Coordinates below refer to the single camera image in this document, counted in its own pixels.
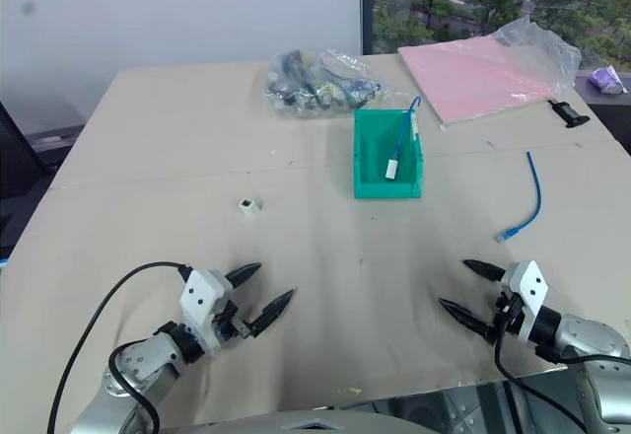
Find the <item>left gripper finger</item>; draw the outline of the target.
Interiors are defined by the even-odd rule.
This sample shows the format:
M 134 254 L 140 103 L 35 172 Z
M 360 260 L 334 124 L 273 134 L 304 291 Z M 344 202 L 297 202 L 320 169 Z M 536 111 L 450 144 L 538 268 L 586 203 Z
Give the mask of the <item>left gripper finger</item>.
M 253 322 L 246 323 L 248 337 L 256 338 L 266 331 L 282 315 L 294 293 L 294 288 L 286 291 L 265 306 L 261 314 Z
M 227 280 L 231 283 L 232 287 L 236 289 L 252 278 L 261 267 L 261 262 L 245 264 L 228 272 Z

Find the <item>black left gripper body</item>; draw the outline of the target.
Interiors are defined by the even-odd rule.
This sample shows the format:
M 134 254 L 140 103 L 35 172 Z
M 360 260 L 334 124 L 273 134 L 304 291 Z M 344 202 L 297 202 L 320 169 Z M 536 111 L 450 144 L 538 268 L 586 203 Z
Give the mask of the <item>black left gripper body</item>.
M 213 317 L 212 327 L 221 343 L 226 343 L 236 337 L 242 339 L 251 337 L 250 324 L 238 316 L 238 307 L 232 300 L 226 303 L 221 313 Z

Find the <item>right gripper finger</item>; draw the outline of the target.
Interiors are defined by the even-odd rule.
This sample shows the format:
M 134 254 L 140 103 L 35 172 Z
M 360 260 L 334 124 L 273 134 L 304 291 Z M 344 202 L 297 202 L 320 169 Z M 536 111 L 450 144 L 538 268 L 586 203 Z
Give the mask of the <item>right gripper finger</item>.
M 506 270 L 502 267 L 477 259 L 464 259 L 462 263 L 473 273 L 489 281 L 501 281 L 506 272 Z
M 469 309 L 445 298 L 440 298 L 439 303 L 456 322 L 480 335 L 486 341 L 494 340 L 494 328 L 474 315 Z

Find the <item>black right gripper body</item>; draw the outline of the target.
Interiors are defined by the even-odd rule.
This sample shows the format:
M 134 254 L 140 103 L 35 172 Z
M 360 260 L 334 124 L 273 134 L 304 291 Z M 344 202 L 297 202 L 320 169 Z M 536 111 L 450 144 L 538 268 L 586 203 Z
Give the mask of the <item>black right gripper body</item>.
M 502 326 L 506 326 L 505 332 L 517 335 L 524 322 L 523 307 L 524 301 L 519 294 L 508 295 L 502 292 L 495 301 L 496 312 L 485 335 L 485 340 L 488 343 L 495 343 Z

